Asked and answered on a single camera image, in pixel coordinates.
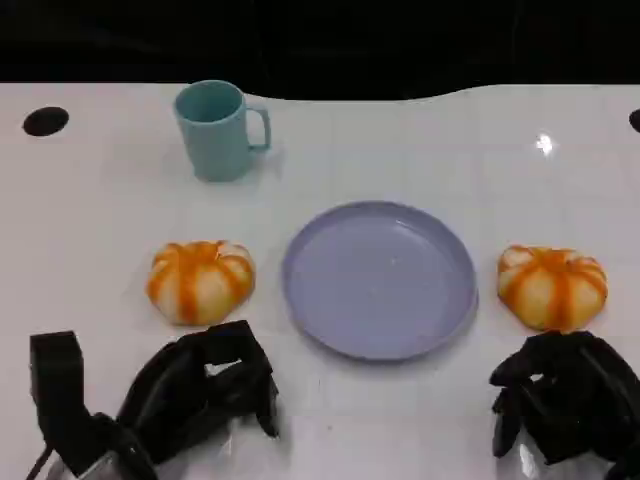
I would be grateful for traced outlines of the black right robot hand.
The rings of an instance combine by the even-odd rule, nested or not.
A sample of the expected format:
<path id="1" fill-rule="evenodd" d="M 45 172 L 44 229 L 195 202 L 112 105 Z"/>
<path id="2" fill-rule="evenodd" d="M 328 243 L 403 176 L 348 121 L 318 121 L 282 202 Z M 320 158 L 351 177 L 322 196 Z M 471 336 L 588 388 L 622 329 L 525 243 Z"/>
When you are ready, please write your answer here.
<path id="1" fill-rule="evenodd" d="M 639 472 L 639 378 L 605 340 L 588 331 L 529 337 L 489 382 L 492 453 L 504 457 L 526 432 L 547 464 L 592 452 L 612 463 L 609 479 Z"/>

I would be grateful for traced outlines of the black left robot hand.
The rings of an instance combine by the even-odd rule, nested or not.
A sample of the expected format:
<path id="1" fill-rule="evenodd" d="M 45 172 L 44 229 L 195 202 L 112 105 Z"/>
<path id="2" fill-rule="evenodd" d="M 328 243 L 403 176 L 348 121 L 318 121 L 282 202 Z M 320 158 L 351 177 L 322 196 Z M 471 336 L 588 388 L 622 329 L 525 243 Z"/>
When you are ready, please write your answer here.
<path id="1" fill-rule="evenodd" d="M 245 320 L 184 335 L 139 371 L 118 412 L 156 464 L 165 463 L 228 426 L 253 416 L 279 435 L 270 361 Z"/>

